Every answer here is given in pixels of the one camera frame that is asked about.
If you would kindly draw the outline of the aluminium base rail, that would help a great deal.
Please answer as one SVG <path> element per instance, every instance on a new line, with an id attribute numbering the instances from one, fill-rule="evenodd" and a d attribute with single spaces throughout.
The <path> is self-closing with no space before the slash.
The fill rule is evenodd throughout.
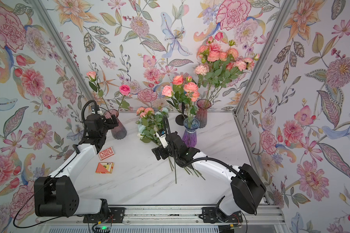
<path id="1" fill-rule="evenodd" d="M 260 205 L 257 214 L 235 212 L 217 218 L 215 205 L 118 205 L 107 220 L 63 217 L 41 224 L 36 233 L 287 233 L 277 206 Z"/>

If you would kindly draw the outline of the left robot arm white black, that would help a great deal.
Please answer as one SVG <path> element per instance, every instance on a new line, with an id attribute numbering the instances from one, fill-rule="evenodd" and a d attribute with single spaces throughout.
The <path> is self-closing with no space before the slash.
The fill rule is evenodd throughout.
<path id="1" fill-rule="evenodd" d="M 49 176 L 36 179 L 34 200 L 37 216 L 109 216 L 107 200 L 79 197 L 74 183 L 89 161 L 101 151 L 108 131 L 117 127 L 118 121 L 115 116 L 106 118 L 91 114 L 84 121 L 84 126 L 85 134 L 78 144 L 73 145 L 74 153 Z"/>

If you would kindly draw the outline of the pink rose spray stem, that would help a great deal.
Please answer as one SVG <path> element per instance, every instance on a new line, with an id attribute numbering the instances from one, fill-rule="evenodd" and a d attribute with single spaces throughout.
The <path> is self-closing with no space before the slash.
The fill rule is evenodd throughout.
<path id="1" fill-rule="evenodd" d="M 200 97 L 199 87 L 194 82 L 193 78 L 191 76 L 188 76 L 186 78 L 186 83 L 183 89 L 185 93 L 185 99 L 183 103 L 185 104 L 185 111 L 187 113 L 188 120 L 191 122 L 197 113 L 196 102 Z"/>

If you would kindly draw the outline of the red playing card box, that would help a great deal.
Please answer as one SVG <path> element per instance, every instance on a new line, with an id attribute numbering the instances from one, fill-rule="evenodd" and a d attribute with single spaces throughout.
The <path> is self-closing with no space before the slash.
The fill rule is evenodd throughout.
<path id="1" fill-rule="evenodd" d="M 106 149 L 101 150 L 98 153 L 98 156 L 99 156 L 100 160 L 103 161 L 103 160 L 106 160 L 106 159 L 112 157 L 114 154 L 115 153 L 114 153 L 113 148 L 112 147 L 108 147 Z"/>

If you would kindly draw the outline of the smoky pink glass vase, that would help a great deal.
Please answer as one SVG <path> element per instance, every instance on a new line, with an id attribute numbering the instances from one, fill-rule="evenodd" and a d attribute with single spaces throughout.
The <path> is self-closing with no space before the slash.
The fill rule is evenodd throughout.
<path id="1" fill-rule="evenodd" d="M 121 121 L 119 120 L 119 111 L 112 109 L 112 110 L 108 110 L 105 111 L 104 116 L 106 118 L 111 118 L 112 116 L 114 116 L 118 122 L 118 126 L 114 127 L 113 129 L 111 129 L 111 133 L 112 136 L 117 139 L 123 139 L 126 137 L 127 135 L 127 130 L 126 128 L 123 126 L 123 124 L 121 123 Z"/>

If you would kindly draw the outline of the magenta pink rose stem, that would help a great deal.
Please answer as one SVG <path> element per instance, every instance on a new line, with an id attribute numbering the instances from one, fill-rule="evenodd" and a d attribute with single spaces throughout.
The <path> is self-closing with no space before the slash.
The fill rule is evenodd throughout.
<path id="1" fill-rule="evenodd" d="M 115 102 L 118 105 L 118 111 L 130 110 L 130 104 L 127 102 L 126 98 L 129 97 L 131 93 L 130 86 L 127 84 L 122 84 L 119 87 L 118 95 L 115 97 Z"/>

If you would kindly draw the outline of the large pink rose stem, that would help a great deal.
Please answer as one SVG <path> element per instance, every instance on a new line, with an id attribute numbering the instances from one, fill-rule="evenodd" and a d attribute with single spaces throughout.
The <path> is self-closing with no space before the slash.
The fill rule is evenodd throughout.
<path id="1" fill-rule="evenodd" d="M 181 111 L 181 104 L 179 103 L 178 99 L 175 96 L 175 92 L 173 91 L 172 86 L 166 85 L 162 90 L 162 95 L 165 96 L 168 100 L 167 102 L 173 106 L 180 114 Z"/>

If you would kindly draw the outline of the purple blue glass vase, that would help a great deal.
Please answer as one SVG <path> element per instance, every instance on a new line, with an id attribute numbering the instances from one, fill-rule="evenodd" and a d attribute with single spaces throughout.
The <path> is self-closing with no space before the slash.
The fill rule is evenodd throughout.
<path id="1" fill-rule="evenodd" d="M 183 142 L 187 147 L 195 147 L 197 145 L 197 134 L 196 131 L 199 128 L 199 120 L 195 117 L 187 118 L 183 122 L 185 131 L 182 137 Z"/>

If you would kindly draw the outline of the pink rose cluster stem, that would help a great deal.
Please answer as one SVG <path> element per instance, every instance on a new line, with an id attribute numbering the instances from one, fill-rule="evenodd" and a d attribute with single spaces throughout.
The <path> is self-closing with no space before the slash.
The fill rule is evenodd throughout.
<path id="1" fill-rule="evenodd" d="M 197 56 L 201 59 L 201 63 L 194 69 L 198 76 L 197 84 L 206 88 L 205 99 L 213 102 L 230 81 L 228 65 L 233 58 L 212 37 L 198 49 Z"/>

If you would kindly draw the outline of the red glass vase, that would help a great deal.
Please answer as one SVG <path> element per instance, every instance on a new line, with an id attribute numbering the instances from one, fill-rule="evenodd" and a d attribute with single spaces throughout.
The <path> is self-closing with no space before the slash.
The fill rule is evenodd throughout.
<path id="1" fill-rule="evenodd" d="M 200 99 L 197 101 L 198 111 L 195 118 L 199 121 L 199 128 L 204 128 L 207 125 L 208 110 L 212 104 L 209 100 Z"/>

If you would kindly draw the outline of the orange red card box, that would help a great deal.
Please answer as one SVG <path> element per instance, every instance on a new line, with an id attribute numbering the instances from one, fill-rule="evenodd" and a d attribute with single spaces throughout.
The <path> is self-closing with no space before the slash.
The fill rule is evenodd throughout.
<path id="1" fill-rule="evenodd" d="M 100 162 L 97 165 L 95 173 L 97 174 L 111 174 L 114 168 L 113 162 Z"/>

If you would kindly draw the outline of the pale pink carnation stem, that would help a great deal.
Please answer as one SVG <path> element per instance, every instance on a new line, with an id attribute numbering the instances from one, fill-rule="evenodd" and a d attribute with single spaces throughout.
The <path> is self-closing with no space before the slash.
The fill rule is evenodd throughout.
<path id="1" fill-rule="evenodd" d="M 210 90 L 211 90 L 211 84 L 209 81 L 209 78 L 207 78 L 207 74 L 210 72 L 209 64 L 199 64 L 194 69 L 194 73 L 198 76 L 197 86 L 198 88 L 204 87 L 207 89 L 206 94 L 204 95 L 204 98 L 206 100 L 210 97 Z"/>

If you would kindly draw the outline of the light pink rose stem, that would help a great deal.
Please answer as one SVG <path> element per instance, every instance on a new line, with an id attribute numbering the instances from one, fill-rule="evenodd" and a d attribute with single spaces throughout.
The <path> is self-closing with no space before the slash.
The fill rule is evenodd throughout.
<path id="1" fill-rule="evenodd" d="M 102 103 L 109 109 L 108 103 L 104 99 L 104 91 L 100 86 L 100 79 L 95 71 L 89 71 L 86 73 L 86 78 L 88 79 L 88 84 L 93 92 L 98 96 L 98 99 L 102 100 Z"/>

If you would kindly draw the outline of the coral pink rose stem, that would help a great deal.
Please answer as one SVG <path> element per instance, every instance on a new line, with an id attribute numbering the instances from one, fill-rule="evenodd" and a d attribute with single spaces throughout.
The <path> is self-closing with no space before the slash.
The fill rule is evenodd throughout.
<path id="1" fill-rule="evenodd" d="M 172 88 L 173 96 L 171 100 L 174 108 L 183 116 L 191 116 L 191 100 L 190 93 L 185 91 L 186 79 L 183 75 L 178 75 L 173 78 Z"/>

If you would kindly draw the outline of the pink flower bouquet green stems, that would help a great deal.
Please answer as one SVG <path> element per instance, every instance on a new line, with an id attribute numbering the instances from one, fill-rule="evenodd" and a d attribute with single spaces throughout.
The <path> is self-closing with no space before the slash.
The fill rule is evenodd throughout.
<path id="1" fill-rule="evenodd" d="M 160 129 L 164 129 L 167 135 L 172 133 L 170 131 L 169 121 L 168 121 L 168 110 L 167 108 L 162 108 L 159 111 L 155 111 L 151 107 L 140 107 L 136 111 L 139 119 L 136 121 L 138 125 L 138 138 L 144 143 L 153 142 L 156 144 L 156 147 L 160 145 L 160 140 L 156 136 L 156 132 Z M 171 171 L 176 172 L 175 160 L 173 157 L 168 157 L 165 160 L 168 160 L 170 163 Z"/>

